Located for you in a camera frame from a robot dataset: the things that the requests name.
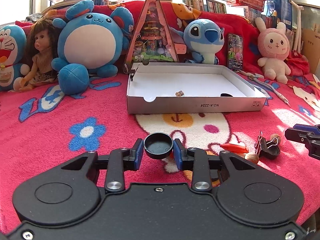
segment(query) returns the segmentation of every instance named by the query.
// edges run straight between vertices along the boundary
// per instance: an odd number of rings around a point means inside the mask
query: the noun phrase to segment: plush nose
[[[215,42],[218,38],[218,32],[216,30],[206,30],[204,36],[209,42]]]

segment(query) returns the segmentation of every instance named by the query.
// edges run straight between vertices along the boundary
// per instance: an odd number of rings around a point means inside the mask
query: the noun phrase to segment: smartphone
[[[228,34],[227,67],[231,70],[243,69],[243,38],[237,34]]]

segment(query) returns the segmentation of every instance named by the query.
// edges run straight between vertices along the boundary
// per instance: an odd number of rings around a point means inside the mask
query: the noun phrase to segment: purple cheek spot
[[[216,127],[215,125],[212,125],[212,124],[206,124],[203,128],[209,133],[218,133],[219,132],[219,128]]]

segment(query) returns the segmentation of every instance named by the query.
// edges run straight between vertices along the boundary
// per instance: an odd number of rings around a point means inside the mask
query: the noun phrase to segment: silver bolt
[[[109,189],[120,189],[122,184],[119,181],[111,181],[107,184],[107,188]]]
[[[155,191],[156,191],[156,192],[163,192],[163,191],[164,191],[164,189],[163,189],[163,188],[161,188],[161,187],[156,187],[156,188],[155,188]]]
[[[208,182],[205,181],[198,181],[195,183],[196,189],[208,189],[210,187]]]
[[[22,233],[22,237],[25,240],[32,240],[33,239],[33,234],[31,234],[30,232],[26,231]]]
[[[294,232],[289,232],[285,235],[285,240],[293,240],[296,237],[296,234]]]

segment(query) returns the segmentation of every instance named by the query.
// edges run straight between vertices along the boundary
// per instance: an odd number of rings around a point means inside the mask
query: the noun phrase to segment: white cardboard box
[[[129,76],[129,114],[260,111],[263,93],[225,66],[190,63],[134,63]],[[183,97],[176,92],[182,90]],[[222,97],[226,93],[232,97]]]

